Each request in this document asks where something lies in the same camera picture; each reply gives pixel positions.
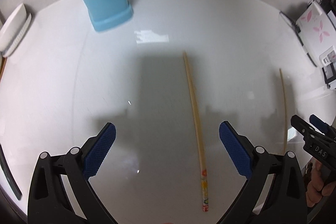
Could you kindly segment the right hand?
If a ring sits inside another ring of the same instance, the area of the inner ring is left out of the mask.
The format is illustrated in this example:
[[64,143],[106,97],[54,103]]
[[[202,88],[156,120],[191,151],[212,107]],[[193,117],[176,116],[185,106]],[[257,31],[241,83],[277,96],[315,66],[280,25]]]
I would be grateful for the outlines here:
[[319,203],[323,197],[332,194],[335,188],[335,182],[325,185],[322,179],[322,163],[315,160],[314,167],[311,171],[311,181],[307,185],[306,203],[308,207],[313,207]]

